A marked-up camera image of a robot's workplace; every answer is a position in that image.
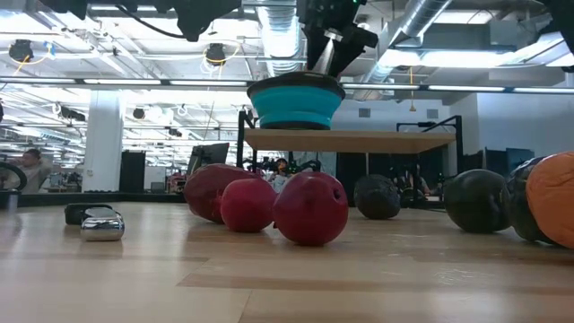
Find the orange ball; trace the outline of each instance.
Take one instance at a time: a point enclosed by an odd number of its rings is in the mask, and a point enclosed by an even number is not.
[[[556,243],[574,249],[574,152],[540,161],[530,173],[526,195],[540,230]]]

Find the pipe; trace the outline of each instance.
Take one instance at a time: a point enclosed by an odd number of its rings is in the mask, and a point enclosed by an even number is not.
[[[401,22],[396,32],[388,38],[387,44],[384,46],[385,50],[397,42],[410,38],[420,38],[451,2],[452,0],[410,0],[406,4],[403,16],[399,18]],[[395,69],[394,66],[381,64],[380,60],[384,55],[385,53],[382,53],[378,62],[365,74],[362,80],[364,83],[383,83]],[[372,91],[369,90],[355,91],[352,98],[354,100],[366,100],[371,93]]]
[[[261,38],[267,57],[295,57],[300,49],[300,28],[296,9],[292,7],[258,7],[261,22]],[[267,63],[270,76],[294,72],[299,69],[295,62]]]

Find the black ball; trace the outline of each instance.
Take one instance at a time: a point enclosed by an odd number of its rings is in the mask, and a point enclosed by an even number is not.
[[[355,184],[355,205],[372,220],[395,217],[401,210],[398,189],[393,181],[382,175],[362,177]]]
[[[492,233],[510,226],[500,192],[504,178],[489,170],[469,170],[445,187],[445,207],[450,219],[462,230]]]
[[[526,182],[530,172],[542,159],[544,157],[526,161],[510,173],[502,189],[502,204],[510,224],[520,238],[532,242],[543,241],[555,244],[538,227],[532,212],[530,212],[526,197]]]

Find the silver cup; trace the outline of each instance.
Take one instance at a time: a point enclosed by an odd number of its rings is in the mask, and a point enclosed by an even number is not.
[[[89,217],[82,223],[80,236],[84,241],[117,241],[126,226],[121,215]]]

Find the red ball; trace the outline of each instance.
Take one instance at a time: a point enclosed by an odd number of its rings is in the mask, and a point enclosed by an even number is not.
[[[235,232],[259,232],[273,222],[277,193],[262,179],[238,179],[225,188],[222,219]]]
[[[343,185],[321,172],[302,172],[285,183],[275,199],[275,226],[303,246],[322,246],[341,234],[349,206]]]
[[[249,171],[225,164],[207,165],[197,170],[189,179],[183,195],[189,209],[196,215],[215,223],[223,223],[220,212],[225,188],[237,179],[259,179]]]

